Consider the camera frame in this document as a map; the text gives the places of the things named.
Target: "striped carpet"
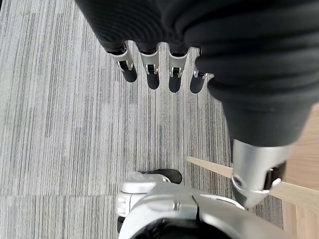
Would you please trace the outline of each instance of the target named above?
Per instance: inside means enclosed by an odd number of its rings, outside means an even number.
[[[4,0],[0,11],[0,238],[117,237],[114,199],[128,172],[175,168],[183,184],[232,197],[230,181],[185,156],[230,166],[221,104],[189,91],[191,50],[177,94],[126,83],[72,0]],[[281,201],[252,210],[282,227]]]

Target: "floor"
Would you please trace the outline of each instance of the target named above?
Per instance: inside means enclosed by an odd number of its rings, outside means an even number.
[[[117,237],[114,199],[130,171],[175,168],[183,184],[233,197],[230,181],[185,156],[230,166],[221,104],[189,91],[191,50],[177,94],[125,82],[71,0],[4,0],[0,12],[0,238]],[[281,201],[252,209],[282,227]]]

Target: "wooden stick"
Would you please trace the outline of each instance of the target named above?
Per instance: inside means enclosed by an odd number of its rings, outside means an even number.
[[[230,167],[193,157],[187,157],[186,160],[227,178],[231,178],[233,169]],[[319,213],[319,191],[317,190],[282,182],[270,192],[270,195]]]

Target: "robotic hand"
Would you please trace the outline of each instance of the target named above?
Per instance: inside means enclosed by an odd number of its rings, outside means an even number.
[[[131,175],[116,198],[119,239],[288,238],[233,200],[172,182],[172,169]]]
[[[156,89],[158,43],[169,44],[169,89],[181,85],[189,47],[200,49],[190,89],[207,74],[233,142],[233,191],[252,207],[283,178],[291,145],[319,101],[319,2],[314,0],[75,0],[128,82],[136,43]]]

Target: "black finger pad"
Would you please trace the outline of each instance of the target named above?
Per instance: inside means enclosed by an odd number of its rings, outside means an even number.
[[[133,66],[133,69],[132,69],[131,71],[125,70],[125,71],[123,72],[123,76],[124,76],[124,78],[125,78],[125,80],[126,80],[127,82],[134,82],[134,81],[136,81],[138,75],[137,75],[137,73],[136,73],[135,66]]]
[[[201,91],[201,89],[203,88],[203,85],[204,85],[204,79],[202,76],[199,76],[199,77],[192,77],[191,78],[191,81],[190,81],[190,91],[194,94],[197,94],[198,92]]]
[[[177,75],[174,75],[173,77],[169,78],[168,87],[171,92],[176,93],[177,91],[179,91],[180,80],[181,78],[179,78]]]
[[[159,85],[160,85],[160,78],[158,74],[153,74],[150,73],[149,75],[147,75],[147,79],[148,79],[148,86],[152,89],[152,90],[156,90]]]

